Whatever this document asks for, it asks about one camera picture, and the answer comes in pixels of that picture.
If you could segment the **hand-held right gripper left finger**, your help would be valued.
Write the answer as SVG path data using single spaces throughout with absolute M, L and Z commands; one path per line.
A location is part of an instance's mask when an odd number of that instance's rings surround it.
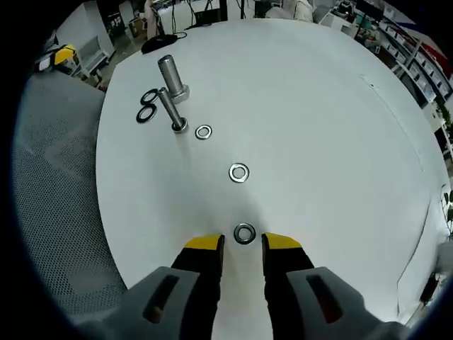
M 131 287 L 107 317 L 78 327 L 85 339 L 211 339 L 224 235 L 191 239 L 173 264 Z

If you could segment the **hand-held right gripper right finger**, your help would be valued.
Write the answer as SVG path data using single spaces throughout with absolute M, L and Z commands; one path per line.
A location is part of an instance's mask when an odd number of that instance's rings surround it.
M 294 239 L 261 237 L 264 296 L 274 339 L 405 339 L 408 328 L 383 322 L 362 295 L 326 267 L 316 267 Z

